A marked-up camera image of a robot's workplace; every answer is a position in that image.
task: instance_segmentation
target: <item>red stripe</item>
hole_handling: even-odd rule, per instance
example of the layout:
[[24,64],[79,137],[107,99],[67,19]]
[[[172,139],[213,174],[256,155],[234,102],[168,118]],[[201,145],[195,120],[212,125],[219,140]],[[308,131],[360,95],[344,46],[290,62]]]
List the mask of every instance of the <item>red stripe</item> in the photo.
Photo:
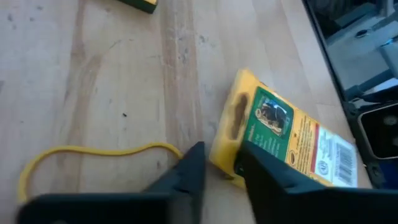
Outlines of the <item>red stripe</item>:
[[315,172],[315,163],[317,161],[318,152],[318,138],[319,138],[319,124],[315,125],[315,144],[312,153],[311,172]]

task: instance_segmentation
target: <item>yellow cord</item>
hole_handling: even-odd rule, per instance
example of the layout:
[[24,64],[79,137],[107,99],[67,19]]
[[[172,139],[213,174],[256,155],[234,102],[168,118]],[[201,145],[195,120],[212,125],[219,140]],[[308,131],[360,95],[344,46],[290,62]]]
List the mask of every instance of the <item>yellow cord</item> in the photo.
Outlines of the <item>yellow cord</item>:
[[112,150],[99,150],[90,147],[80,147],[80,146],[57,146],[53,147],[47,151],[36,156],[32,159],[22,171],[21,175],[19,176],[19,183],[18,183],[18,201],[26,202],[27,201],[27,194],[26,188],[29,182],[30,174],[36,168],[37,164],[45,159],[47,156],[58,153],[58,152],[79,152],[84,154],[91,154],[91,155],[98,155],[98,156],[126,156],[130,154],[135,154],[138,152],[142,152],[146,149],[150,149],[153,147],[162,147],[164,149],[169,150],[170,152],[174,153],[179,159],[182,159],[183,154],[173,145],[162,143],[162,142],[153,142],[150,144],[146,144],[145,146],[137,147],[134,149],[127,149],[122,151],[112,151]]

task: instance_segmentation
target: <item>wooden workbench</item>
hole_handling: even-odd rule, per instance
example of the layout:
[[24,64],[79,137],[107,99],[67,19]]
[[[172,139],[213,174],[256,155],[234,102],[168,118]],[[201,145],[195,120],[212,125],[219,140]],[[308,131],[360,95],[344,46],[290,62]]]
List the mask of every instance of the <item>wooden workbench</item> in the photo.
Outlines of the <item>wooden workbench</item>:
[[[0,2],[0,222],[51,146],[209,148],[239,68],[353,141],[298,0],[161,0],[153,15],[114,0]],[[136,192],[175,163],[163,150],[47,158],[30,194]],[[243,190],[209,166],[204,223],[252,223]],[[369,187],[360,163],[359,185]]]

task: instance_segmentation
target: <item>white barcode label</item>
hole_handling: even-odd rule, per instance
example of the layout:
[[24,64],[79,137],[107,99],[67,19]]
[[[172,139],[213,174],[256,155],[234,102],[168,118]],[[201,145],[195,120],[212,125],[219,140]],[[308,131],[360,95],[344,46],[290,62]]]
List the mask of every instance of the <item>white barcode label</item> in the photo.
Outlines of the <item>white barcode label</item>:
[[341,187],[357,187],[355,147],[338,136],[335,139],[336,161],[333,184]]
[[350,149],[341,144],[336,144],[336,175],[348,185],[353,184],[353,155]]
[[315,173],[337,187],[357,187],[355,147],[320,128]]

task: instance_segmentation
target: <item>yellow cardboard box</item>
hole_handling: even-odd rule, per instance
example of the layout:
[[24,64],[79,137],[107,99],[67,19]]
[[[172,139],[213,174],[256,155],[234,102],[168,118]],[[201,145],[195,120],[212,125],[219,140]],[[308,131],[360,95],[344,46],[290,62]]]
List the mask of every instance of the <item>yellow cardboard box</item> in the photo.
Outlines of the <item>yellow cardboard box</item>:
[[355,147],[265,86],[249,70],[238,72],[210,152],[210,161],[242,188],[244,179],[236,155],[243,140],[322,184],[358,186]]

